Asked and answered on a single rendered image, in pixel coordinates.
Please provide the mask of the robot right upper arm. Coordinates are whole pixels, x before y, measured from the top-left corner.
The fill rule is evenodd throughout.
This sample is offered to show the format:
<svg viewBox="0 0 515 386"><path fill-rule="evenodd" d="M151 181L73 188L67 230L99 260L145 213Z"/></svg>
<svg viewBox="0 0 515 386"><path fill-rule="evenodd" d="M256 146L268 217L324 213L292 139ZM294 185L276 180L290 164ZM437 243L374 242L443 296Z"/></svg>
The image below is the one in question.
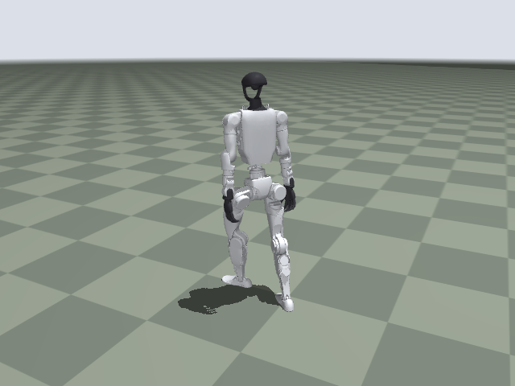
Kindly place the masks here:
<svg viewBox="0 0 515 386"><path fill-rule="evenodd" d="M276 145L275 153L277 156L283 156L289 154L287 130L288 116L283 111L275 110L275 112L277 115L276 136L278 139L278 145Z"/></svg>

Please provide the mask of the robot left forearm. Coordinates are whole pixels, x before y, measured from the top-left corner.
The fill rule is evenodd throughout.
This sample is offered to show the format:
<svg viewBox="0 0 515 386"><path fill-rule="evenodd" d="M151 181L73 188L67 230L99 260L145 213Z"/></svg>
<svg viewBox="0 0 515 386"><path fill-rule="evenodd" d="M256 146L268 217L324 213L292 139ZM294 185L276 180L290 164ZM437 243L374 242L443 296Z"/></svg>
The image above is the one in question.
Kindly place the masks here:
<svg viewBox="0 0 515 386"><path fill-rule="evenodd" d="M227 190L232 189L234 194L234 171L235 166L230 164L229 153L227 151L222 151L220 154L220 160L223 170L223 179L222 179L222 195L227 197Z"/></svg>

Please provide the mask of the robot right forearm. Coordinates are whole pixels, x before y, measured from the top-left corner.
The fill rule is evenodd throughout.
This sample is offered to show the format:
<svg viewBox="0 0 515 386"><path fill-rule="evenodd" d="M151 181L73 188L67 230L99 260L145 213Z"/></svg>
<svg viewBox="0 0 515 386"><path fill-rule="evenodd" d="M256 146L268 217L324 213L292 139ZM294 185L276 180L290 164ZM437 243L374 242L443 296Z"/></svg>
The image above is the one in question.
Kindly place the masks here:
<svg viewBox="0 0 515 386"><path fill-rule="evenodd" d="M288 146L289 147L289 146ZM290 178L293 178L293 172L291 170L291 155L290 155L290 148L289 148L289 154L281 156L279 159L279 162L281 163L281 176L283 178L283 183L285 186L290 186ZM295 182L295 179L294 179Z"/></svg>

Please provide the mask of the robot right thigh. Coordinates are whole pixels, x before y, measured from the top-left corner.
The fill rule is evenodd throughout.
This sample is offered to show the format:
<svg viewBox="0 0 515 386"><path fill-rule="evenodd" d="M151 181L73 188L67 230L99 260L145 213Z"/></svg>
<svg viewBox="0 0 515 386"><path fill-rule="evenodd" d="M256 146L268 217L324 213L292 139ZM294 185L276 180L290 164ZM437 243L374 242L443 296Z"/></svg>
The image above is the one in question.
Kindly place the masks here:
<svg viewBox="0 0 515 386"><path fill-rule="evenodd" d="M271 250L274 254L284 254L286 245L283 235L283 213L284 206L281 203L286 197L286 188L279 184L273 183L273 194L265 198L265 209L270 227Z"/></svg>

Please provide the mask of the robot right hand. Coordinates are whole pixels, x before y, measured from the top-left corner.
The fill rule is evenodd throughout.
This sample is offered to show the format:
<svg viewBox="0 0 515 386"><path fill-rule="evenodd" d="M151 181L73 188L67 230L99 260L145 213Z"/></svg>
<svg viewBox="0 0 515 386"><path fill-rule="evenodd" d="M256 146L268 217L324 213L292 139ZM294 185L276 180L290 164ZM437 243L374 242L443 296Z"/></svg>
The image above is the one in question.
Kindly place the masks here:
<svg viewBox="0 0 515 386"><path fill-rule="evenodd" d="M295 192L293 190L293 187L295 187L294 179L290 178L290 186L285 186L284 184L283 184L283 186L286 188L286 197L284 198L286 201L285 201L284 210L285 209L286 209L285 211L293 210L295 208L295 205L296 205L296 203L295 203ZM281 203L282 203L283 200L281 200Z"/></svg>

